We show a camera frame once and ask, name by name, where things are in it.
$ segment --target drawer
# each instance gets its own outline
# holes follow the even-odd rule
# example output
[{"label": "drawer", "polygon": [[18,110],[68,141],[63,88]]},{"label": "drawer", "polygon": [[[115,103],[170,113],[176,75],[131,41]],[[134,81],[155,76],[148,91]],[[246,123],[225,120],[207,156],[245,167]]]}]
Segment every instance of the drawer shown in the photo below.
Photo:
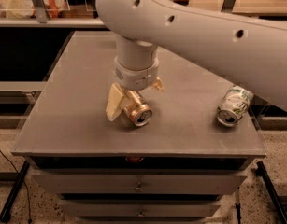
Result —
[{"label": "drawer", "polygon": [[51,193],[175,193],[230,195],[246,178],[244,172],[90,173],[36,171],[34,179]]},{"label": "drawer", "polygon": [[75,217],[210,217],[220,202],[141,200],[61,200],[61,208]]},{"label": "drawer", "polygon": [[76,224],[204,224],[201,217],[77,217]]}]

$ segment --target floor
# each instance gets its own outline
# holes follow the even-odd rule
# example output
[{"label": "floor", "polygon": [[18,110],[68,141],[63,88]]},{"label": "floor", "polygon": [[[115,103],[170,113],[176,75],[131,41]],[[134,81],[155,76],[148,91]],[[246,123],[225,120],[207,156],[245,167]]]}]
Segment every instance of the floor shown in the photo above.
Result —
[{"label": "floor", "polygon": [[[0,129],[0,148],[9,157],[15,166],[20,169],[24,159],[13,157],[10,154],[20,130]],[[275,189],[279,196],[287,196],[287,131],[260,131],[265,139],[266,158],[263,159]],[[256,176],[256,162],[247,169],[248,178],[240,188],[241,215],[243,224],[274,224],[280,223],[274,206],[268,196],[262,178]],[[11,172],[13,169],[8,161],[0,154],[0,172]],[[32,168],[29,170],[25,182],[29,189],[31,202],[31,216],[33,223],[71,224],[73,217],[66,216],[58,207],[58,197],[45,192],[32,178]],[[0,213],[11,190],[11,182],[0,183]],[[28,202],[26,187],[22,187],[17,200],[11,210],[12,219],[9,224],[27,223]],[[235,195],[222,198],[222,207],[214,217],[208,218],[209,224],[237,223],[235,209]]]}]

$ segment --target black cable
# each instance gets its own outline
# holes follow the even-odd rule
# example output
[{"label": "black cable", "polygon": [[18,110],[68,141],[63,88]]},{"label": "black cable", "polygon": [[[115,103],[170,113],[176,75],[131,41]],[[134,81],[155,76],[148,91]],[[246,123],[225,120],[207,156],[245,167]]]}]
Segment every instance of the black cable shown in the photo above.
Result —
[{"label": "black cable", "polygon": [[[16,173],[19,173],[18,169],[15,167],[15,165],[13,164],[13,162],[2,152],[2,150],[0,149],[0,153],[1,155],[11,164],[11,166],[13,167],[13,169],[15,170]],[[29,188],[27,186],[27,184],[25,183],[25,181],[23,181],[23,184],[27,190],[27,200],[28,200],[28,210],[29,210],[29,219],[28,219],[28,224],[32,223],[32,219],[31,219],[31,200],[30,200],[30,193],[29,193]]]}]

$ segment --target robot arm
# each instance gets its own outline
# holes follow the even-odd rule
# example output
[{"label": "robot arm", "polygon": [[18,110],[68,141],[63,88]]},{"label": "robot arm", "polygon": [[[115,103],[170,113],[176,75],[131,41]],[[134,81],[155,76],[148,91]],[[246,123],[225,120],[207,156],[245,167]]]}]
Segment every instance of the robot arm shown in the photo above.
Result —
[{"label": "robot arm", "polygon": [[[193,9],[169,0],[97,0],[97,9],[106,27],[124,39],[168,49],[287,111],[286,23]],[[144,71],[152,65],[138,64]],[[156,72],[146,77],[152,78],[145,87]]]}]

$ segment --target table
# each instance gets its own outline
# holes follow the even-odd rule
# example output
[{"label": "table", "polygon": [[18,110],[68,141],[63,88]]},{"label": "table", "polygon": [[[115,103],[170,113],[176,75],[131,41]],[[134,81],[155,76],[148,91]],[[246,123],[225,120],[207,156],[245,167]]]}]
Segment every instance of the table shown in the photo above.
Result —
[{"label": "table", "polygon": [[233,13],[247,16],[287,16],[287,0],[236,0]]},{"label": "table", "polygon": [[[248,115],[234,129],[216,120],[231,83],[159,49],[165,92],[141,92],[151,122],[136,128],[124,115],[109,122],[115,48],[111,32],[75,32],[12,153],[31,163],[67,214],[87,217],[80,223],[212,216],[245,168],[265,156]],[[132,164],[129,156],[144,160]]]}]

